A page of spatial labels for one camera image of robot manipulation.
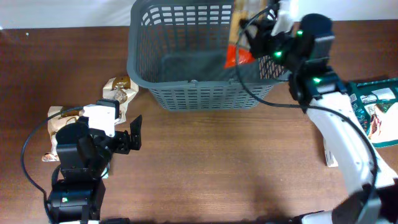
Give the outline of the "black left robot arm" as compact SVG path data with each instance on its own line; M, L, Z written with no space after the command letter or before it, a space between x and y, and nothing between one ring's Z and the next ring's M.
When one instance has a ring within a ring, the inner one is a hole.
M99 221L106 191L103 171L115 153L129 154L142 145L142 116L130 123L129 131L116 131L113 137L89 127L88 120L82 116L56 134L60 165L47 201L54 223Z

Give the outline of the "orange tan cracker package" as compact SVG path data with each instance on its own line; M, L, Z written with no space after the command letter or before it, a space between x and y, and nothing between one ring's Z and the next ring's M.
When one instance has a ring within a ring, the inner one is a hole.
M255 61L255 58L250 53L250 44L242 26L266 7L267 0L234 0L225 68L245 65Z

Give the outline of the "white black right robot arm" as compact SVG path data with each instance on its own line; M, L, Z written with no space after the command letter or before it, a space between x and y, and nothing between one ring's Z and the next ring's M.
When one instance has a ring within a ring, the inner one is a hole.
M289 91L321 132L343 174L348 198L329 211L299 215L292 223L396 223L397 174L379 156L352 110L344 83L329 66L334 41L331 19L308 14L295 35L272 35L277 21L256 14L239 22L256 57L268 56L290 72Z

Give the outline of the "green white snack bag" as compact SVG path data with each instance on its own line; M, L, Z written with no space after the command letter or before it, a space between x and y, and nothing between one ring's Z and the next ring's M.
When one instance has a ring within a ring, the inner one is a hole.
M351 106L376 148L397 144L397 78L346 84Z

